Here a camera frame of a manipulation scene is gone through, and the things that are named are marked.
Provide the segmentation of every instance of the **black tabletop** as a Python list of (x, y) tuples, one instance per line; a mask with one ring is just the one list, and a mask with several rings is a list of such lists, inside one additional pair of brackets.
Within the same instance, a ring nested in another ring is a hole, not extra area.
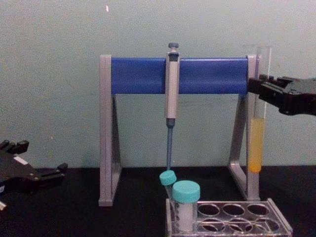
[[(99, 207), (99, 169), (69, 169), (62, 186), (35, 195), (5, 194), (1, 237), (163, 237), (163, 168), (124, 168), (113, 207)], [(174, 168), (201, 186), (201, 200), (242, 200), (226, 167)], [(316, 166), (269, 166), (260, 198), (272, 198), (294, 237), (316, 236)]]

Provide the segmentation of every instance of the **wall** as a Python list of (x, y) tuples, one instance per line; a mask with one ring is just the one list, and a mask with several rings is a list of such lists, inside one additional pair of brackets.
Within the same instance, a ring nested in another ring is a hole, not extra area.
[[(271, 45), (272, 75), (316, 75), (315, 1), (0, 2), (0, 138), (36, 167), (99, 164), (99, 55), (238, 57)], [(228, 162), (236, 95), (180, 96), (174, 165)], [(123, 166), (165, 164), (163, 95), (118, 96)], [(316, 120), (267, 109), (265, 165), (316, 164)]]

